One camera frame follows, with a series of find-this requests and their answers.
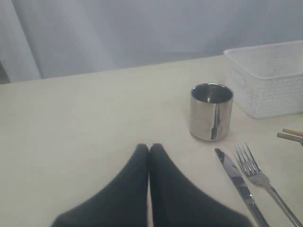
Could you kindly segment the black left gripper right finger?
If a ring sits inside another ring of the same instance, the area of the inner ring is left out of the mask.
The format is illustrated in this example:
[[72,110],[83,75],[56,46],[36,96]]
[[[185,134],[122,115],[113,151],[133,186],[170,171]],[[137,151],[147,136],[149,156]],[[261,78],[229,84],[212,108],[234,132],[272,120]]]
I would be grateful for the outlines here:
[[250,227],[250,220],[191,183],[161,144],[149,154],[152,218],[155,227]]

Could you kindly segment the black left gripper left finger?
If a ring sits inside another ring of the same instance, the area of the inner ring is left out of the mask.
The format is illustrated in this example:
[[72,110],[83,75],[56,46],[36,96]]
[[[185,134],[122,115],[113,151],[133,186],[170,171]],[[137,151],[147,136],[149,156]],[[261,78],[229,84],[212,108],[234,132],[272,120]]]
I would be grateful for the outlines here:
[[101,191],[59,215],[54,227],[145,227],[147,226],[148,156],[138,144],[117,176]]

